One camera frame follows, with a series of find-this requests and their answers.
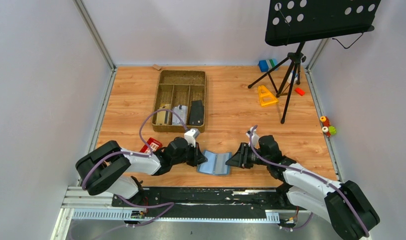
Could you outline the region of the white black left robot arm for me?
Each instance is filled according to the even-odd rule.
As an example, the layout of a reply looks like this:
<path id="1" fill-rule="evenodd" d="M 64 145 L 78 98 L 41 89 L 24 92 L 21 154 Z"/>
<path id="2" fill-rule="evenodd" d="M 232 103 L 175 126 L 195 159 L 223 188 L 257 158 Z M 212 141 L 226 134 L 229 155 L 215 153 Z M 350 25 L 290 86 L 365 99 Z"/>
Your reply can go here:
<path id="1" fill-rule="evenodd" d="M 152 154 L 130 151 L 110 140 L 80 158 L 75 168 L 82 178 L 82 188 L 89 195 L 108 192 L 125 198 L 131 206 L 137 207 L 144 200 L 142 186 L 135 177 L 126 177 L 124 173 L 160 176 L 169 172 L 174 165 L 197 167 L 206 161 L 199 145 L 192 145 L 183 137 L 176 137 L 168 146 Z"/>

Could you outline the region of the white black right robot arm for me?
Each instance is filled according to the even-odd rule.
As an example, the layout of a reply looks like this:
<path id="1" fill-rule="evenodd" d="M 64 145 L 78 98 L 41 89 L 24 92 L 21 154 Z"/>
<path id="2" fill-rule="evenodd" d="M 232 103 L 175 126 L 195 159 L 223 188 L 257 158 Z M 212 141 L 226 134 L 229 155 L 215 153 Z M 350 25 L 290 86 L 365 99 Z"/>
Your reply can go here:
<path id="1" fill-rule="evenodd" d="M 258 139 L 259 147 L 241 143 L 226 165 L 250 169 L 266 166 L 270 175 L 282 181 L 276 202 L 283 209 L 302 207 L 329 222 L 344 240 L 359 240 L 380 223 L 380 217 L 353 181 L 339 182 L 322 177 L 285 156 L 272 135 Z"/>

